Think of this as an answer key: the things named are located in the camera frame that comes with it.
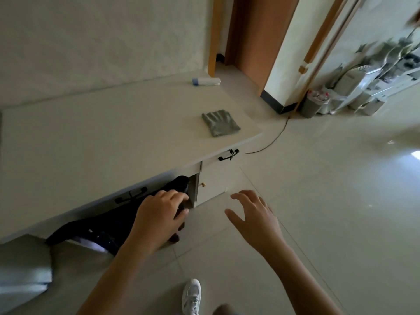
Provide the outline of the person's left hand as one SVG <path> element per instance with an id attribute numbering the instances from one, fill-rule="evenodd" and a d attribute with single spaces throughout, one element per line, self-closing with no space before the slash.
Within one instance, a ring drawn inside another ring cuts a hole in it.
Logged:
<path id="1" fill-rule="evenodd" d="M 176 190 L 160 190 L 154 196 L 148 196 L 139 206 L 124 244 L 142 256 L 153 254 L 176 233 L 173 231 L 174 216 L 188 199 L 186 193 Z"/>

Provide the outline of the person's right hand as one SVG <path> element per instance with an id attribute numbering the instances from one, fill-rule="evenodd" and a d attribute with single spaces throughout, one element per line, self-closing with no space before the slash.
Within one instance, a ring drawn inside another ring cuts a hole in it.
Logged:
<path id="1" fill-rule="evenodd" d="M 239 192 L 230 196 L 239 201 L 244 212 L 246 231 L 241 233 L 244 240 L 265 259 L 281 256 L 287 247 L 282 236 L 280 223 L 267 203 L 254 204 Z"/>

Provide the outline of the black office chair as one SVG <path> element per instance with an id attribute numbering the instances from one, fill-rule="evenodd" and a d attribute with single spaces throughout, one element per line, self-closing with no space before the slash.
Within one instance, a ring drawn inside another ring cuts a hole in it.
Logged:
<path id="1" fill-rule="evenodd" d="M 67 240 L 85 240 L 116 256 L 133 227 L 140 204 L 149 195 L 154 196 L 160 190 L 187 193 L 189 183 L 189 177 L 180 175 L 158 190 L 148 190 L 147 194 L 135 201 L 123 203 L 96 216 L 68 222 L 54 231 L 45 240 L 45 244 L 52 247 Z"/>

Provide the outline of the person's right forearm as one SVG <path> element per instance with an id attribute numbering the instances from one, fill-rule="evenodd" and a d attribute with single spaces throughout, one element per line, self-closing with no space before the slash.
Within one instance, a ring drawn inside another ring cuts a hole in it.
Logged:
<path id="1" fill-rule="evenodd" d="M 280 279 L 296 315 L 344 315 L 282 240 L 259 250 Z"/>

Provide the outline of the white cabinet door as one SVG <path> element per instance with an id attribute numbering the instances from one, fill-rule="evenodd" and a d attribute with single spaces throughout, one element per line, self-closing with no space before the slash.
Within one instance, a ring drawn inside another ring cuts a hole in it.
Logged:
<path id="1" fill-rule="evenodd" d="M 202 169 L 199 174 L 197 200 L 195 206 L 226 192 L 239 181 L 241 169 L 236 164 L 213 164 Z"/>

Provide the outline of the grey glove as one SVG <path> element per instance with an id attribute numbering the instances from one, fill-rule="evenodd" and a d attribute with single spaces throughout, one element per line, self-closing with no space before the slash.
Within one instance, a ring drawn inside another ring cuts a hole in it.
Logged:
<path id="1" fill-rule="evenodd" d="M 241 130 L 226 110 L 202 113 L 202 119 L 209 128 L 212 137 L 233 135 Z"/>

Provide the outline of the white sneaker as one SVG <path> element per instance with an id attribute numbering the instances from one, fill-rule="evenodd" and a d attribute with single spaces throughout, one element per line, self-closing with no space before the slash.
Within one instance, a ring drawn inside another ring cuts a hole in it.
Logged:
<path id="1" fill-rule="evenodd" d="M 199 315 L 202 297 L 201 284 L 197 279 L 190 279 L 184 286 L 181 307 L 183 315 Z"/>

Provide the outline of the grey trouser leg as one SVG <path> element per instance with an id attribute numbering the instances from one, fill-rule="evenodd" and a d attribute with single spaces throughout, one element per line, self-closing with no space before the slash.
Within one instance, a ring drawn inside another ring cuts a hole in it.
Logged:
<path id="1" fill-rule="evenodd" d="M 212 313 L 212 315 L 239 315 L 234 308 L 229 304 L 219 305 Z"/>

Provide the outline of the grey trash bin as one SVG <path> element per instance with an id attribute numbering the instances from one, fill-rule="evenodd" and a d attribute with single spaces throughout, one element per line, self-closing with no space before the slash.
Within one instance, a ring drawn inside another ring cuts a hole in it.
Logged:
<path id="1" fill-rule="evenodd" d="M 320 113 L 321 109 L 328 106 L 330 94 L 327 91 L 308 90 L 305 100 L 300 108 L 300 115 L 312 118 Z"/>

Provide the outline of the white desk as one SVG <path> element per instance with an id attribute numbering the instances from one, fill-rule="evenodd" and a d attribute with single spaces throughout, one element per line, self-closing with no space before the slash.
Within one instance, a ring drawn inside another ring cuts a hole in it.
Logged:
<path id="1" fill-rule="evenodd" d="M 9 108 L 0 129 L 0 243 L 147 180 L 238 147 L 261 130 L 222 86 L 175 74 Z M 241 130 L 212 137 L 202 113 Z"/>

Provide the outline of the brown wooden door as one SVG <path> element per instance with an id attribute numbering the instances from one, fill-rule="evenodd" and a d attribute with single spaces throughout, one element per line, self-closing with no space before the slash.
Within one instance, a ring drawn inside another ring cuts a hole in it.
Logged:
<path id="1" fill-rule="evenodd" d="M 268 81 L 299 0 L 233 0 L 224 64 L 258 88 Z"/>

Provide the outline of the white folding rack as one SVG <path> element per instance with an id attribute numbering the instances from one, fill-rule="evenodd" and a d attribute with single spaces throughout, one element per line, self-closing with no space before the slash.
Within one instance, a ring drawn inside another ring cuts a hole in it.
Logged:
<path id="1" fill-rule="evenodd" d="M 363 84 L 361 89 L 355 89 L 338 106 L 332 107 L 330 113 L 347 107 L 355 114 L 361 112 L 373 116 L 391 96 L 417 84 L 420 84 L 420 61 L 410 65 L 410 61 L 405 60 L 392 67 L 384 79 L 374 79 L 369 84 Z"/>

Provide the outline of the grey cloth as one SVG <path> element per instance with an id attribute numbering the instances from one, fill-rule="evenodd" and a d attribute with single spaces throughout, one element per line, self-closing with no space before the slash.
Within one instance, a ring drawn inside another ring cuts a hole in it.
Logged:
<path id="1" fill-rule="evenodd" d="M 47 291 L 53 280 L 50 247 L 24 235 L 0 244 L 0 315 Z"/>

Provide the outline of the light wooden door frame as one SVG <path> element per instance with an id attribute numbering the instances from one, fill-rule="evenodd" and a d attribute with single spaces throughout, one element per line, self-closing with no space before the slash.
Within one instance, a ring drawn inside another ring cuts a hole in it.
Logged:
<path id="1" fill-rule="evenodd" d="M 224 0 L 213 0 L 210 45 L 208 54 L 207 74 L 215 76 L 217 53 L 220 46 L 220 35 L 223 27 Z"/>

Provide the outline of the wooden wall trim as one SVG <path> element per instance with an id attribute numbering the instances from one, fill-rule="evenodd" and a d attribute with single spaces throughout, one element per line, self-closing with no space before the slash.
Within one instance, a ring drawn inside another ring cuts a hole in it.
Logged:
<path id="1" fill-rule="evenodd" d="M 329 32 L 333 28 L 337 18 L 342 12 L 347 0 L 334 0 L 332 6 L 330 7 L 328 14 L 326 15 L 320 29 L 318 30 L 316 37 L 314 38 L 309 50 L 307 51 L 306 56 L 303 59 L 301 66 L 298 69 L 298 72 L 302 75 L 306 74 L 308 71 L 308 66 L 313 63 L 316 58 L 323 42 L 327 38 Z"/>

